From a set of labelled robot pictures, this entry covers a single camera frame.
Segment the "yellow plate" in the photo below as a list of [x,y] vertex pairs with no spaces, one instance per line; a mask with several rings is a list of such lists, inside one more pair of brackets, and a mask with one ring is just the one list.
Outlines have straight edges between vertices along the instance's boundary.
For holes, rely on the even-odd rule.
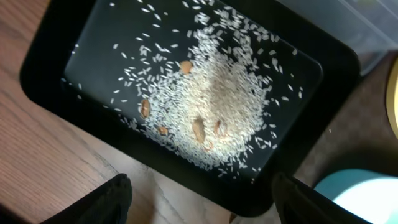
[[386,112],[389,124],[392,128],[394,135],[398,136],[397,128],[397,73],[398,64],[397,60],[392,65],[386,87]]

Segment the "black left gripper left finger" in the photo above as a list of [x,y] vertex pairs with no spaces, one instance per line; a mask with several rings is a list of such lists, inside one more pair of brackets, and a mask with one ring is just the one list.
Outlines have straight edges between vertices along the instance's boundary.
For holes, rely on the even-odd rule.
[[131,202],[131,181],[118,174],[44,223],[125,224]]

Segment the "rice leftovers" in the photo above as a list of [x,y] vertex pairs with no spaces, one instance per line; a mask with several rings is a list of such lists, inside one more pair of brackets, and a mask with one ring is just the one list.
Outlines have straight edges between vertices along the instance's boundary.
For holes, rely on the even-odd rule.
[[218,1],[98,1],[61,81],[183,160],[252,183],[302,104],[294,60]]

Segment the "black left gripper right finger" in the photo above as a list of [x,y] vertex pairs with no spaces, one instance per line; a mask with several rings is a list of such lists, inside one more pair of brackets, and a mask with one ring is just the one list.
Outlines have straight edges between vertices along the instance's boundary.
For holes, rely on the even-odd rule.
[[367,224],[299,180],[278,173],[272,198],[282,224]]

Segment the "light blue bowl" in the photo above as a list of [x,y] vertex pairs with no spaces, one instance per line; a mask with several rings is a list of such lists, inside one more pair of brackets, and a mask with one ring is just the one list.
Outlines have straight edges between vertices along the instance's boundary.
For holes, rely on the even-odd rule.
[[369,223],[397,224],[397,177],[370,170],[332,173],[315,190]]

